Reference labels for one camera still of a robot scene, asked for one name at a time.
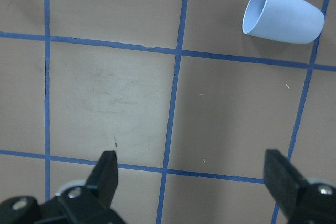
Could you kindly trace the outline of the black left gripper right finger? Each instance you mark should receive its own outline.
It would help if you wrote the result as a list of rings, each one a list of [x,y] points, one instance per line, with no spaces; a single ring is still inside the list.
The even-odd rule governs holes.
[[[285,216],[292,216],[309,182],[277,149],[264,155],[263,180],[266,188]]]

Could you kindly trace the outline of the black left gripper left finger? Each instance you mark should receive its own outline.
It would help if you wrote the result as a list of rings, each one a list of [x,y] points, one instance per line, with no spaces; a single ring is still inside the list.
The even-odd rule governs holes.
[[[118,186],[118,162],[115,150],[104,151],[85,187],[105,206],[110,207]]]

